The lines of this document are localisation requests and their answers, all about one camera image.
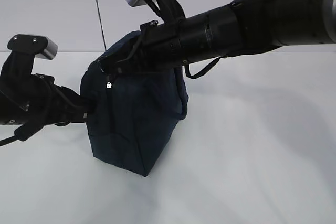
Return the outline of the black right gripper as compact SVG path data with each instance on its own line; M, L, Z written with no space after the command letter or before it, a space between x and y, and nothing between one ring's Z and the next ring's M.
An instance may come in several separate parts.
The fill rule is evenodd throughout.
M159 72L188 66L189 60L181 42L186 19L169 24L146 23L135 37L123 37L98 58L104 74Z

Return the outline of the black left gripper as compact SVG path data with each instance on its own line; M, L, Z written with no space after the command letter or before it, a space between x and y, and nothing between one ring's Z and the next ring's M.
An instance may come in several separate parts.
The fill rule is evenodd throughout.
M11 52L1 68L1 125L20 125L41 115L51 101L47 81L32 74L35 56ZM54 125L86 123L95 110L92 99L72 89L54 85Z

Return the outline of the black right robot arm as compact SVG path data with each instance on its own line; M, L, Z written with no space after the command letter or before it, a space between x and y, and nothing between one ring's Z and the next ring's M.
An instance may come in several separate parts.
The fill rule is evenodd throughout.
M159 72L211 59L256 55L284 46L335 43L335 0L234 0L185 17L177 0L148 5L162 20L99 60L104 73Z

